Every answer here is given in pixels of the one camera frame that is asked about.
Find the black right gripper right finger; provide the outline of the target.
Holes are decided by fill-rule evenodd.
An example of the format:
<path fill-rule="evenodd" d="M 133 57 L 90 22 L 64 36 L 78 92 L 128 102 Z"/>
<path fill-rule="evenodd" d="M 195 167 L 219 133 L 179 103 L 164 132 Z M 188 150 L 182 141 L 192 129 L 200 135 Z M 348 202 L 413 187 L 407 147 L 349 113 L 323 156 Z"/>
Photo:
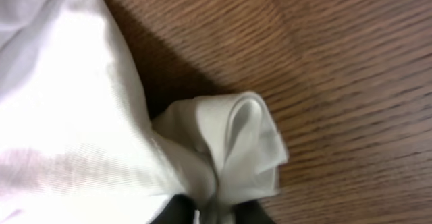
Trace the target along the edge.
<path fill-rule="evenodd" d="M 258 200 L 235 205 L 234 217 L 236 224 L 275 224 Z"/>

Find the white t-shirt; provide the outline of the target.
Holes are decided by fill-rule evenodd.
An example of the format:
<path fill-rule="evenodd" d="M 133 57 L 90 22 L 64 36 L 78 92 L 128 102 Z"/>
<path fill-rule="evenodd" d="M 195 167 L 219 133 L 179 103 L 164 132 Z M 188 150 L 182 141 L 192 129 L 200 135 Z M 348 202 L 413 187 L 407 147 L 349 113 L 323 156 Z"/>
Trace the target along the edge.
<path fill-rule="evenodd" d="M 256 93 L 176 101 L 154 119 L 103 0 L 1 0 L 1 222 L 194 223 L 279 192 L 284 140 Z"/>

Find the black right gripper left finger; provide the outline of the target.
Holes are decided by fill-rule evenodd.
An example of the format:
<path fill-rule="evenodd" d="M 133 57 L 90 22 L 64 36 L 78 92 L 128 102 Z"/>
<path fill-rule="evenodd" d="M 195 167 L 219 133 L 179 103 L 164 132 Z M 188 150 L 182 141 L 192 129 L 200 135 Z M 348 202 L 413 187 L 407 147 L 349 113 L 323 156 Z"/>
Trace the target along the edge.
<path fill-rule="evenodd" d="M 196 205 L 188 196 L 177 194 L 151 224 L 193 224 Z"/>

